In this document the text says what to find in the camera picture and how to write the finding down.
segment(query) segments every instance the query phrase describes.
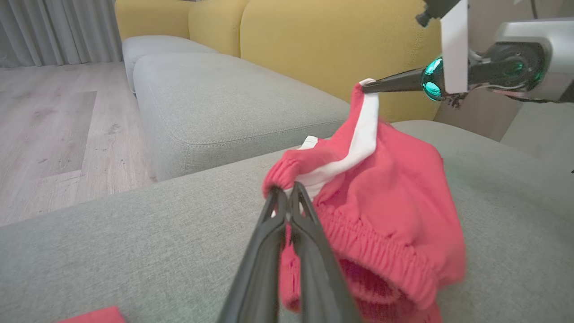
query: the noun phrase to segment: white stripe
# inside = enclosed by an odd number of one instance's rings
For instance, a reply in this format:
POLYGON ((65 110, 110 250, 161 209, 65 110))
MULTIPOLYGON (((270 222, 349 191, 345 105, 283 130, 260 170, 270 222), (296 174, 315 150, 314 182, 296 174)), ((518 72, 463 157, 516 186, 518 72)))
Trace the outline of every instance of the white stripe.
MULTIPOLYGON (((373 81, 375 80, 366 79, 359 83, 364 85, 373 81)), ((323 186, 330 182, 335 176, 348 171, 373 154, 377 146, 378 118, 379 94, 367 93, 363 98, 363 106, 359 113, 347 156, 342 160, 325 164, 307 174, 301 174, 295 178, 296 182, 300 182, 305 186, 311 200, 314 200, 323 186)))

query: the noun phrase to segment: red fabric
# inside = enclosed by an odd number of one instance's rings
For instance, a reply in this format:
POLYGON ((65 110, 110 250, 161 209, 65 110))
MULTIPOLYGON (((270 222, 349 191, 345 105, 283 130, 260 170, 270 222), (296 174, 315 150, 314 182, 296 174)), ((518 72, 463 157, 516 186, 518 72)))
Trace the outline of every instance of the red fabric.
POLYGON ((89 312, 59 323, 125 323, 117 306, 89 312))
MULTIPOLYGON (((285 152, 263 182, 264 195, 344 158, 362 97, 358 86, 349 119, 330 140, 285 152)), ((366 321, 441 321, 437 289, 464 278, 466 255, 443 160, 432 145, 379 120, 375 152, 325 184, 313 205, 366 321)), ((292 245, 281 255, 280 296, 288 309, 300 310, 292 245)))

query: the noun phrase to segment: upholstery fabric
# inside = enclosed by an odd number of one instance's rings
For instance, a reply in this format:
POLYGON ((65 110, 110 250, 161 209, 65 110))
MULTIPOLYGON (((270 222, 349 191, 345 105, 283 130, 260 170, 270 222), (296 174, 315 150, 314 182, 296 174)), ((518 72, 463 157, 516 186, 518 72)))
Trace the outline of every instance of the upholstery fabric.
MULTIPOLYGON (((350 102, 353 85, 429 64, 440 27, 421 28, 418 0, 251 0, 241 19, 241 58, 350 102)), ((432 120, 422 92, 381 94, 386 121, 432 120)))
POLYGON ((229 55, 147 55, 134 84, 158 180, 331 136, 349 105, 229 55))
POLYGON ((135 63, 148 54, 158 53, 217 53, 216 50, 198 44, 189 39, 175 36, 135 36, 128 38, 122 43, 123 60, 126 65, 127 81, 130 83, 131 91, 134 88, 134 66, 135 63))
POLYGON ((194 2, 189 10, 189 39, 222 54, 240 57, 239 25, 249 0, 194 2))
MULTIPOLYGON (((467 242, 445 322, 574 321, 570 176, 452 126, 400 122, 433 144, 467 242)), ((0 322, 55 322, 117 305, 129 323, 214 322, 283 151, 0 228, 0 322)), ((290 313, 281 322, 297 322, 290 313)))
POLYGON ((116 0, 115 17, 122 41, 144 35, 189 38, 187 15, 193 2, 116 0))

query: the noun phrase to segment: wall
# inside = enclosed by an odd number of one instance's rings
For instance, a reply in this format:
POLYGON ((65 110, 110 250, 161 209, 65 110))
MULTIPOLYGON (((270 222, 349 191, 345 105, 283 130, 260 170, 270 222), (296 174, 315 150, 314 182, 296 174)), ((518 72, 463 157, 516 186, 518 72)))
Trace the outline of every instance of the wall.
MULTIPOLYGON (((485 51, 498 27, 505 21, 532 19, 530 0, 469 0, 469 43, 475 51, 485 51)), ((574 0, 537 0, 539 18, 557 17, 574 10, 574 0)), ((454 125, 500 141, 522 103, 486 90, 476 90, 464 100, 460 110, 443 103, 435 121, 454 125)))

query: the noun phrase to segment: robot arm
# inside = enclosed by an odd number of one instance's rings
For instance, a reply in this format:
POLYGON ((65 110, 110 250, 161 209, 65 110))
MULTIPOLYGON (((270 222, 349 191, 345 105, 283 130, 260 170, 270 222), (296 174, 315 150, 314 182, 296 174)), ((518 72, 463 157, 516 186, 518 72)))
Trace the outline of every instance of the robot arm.
MULTIPOLYGON (((426 26, 442 18, 459 0, 425 0, 417 21, 426 26)), ((485 53, 468 50, 468 85, 463 93, 448 93, 444 61, 366 84, 363 91, 425 91, 430 99, 458 101, 468 92, 487 88, 530 102, 574 102, 574 18, 504 23, 485 53)))

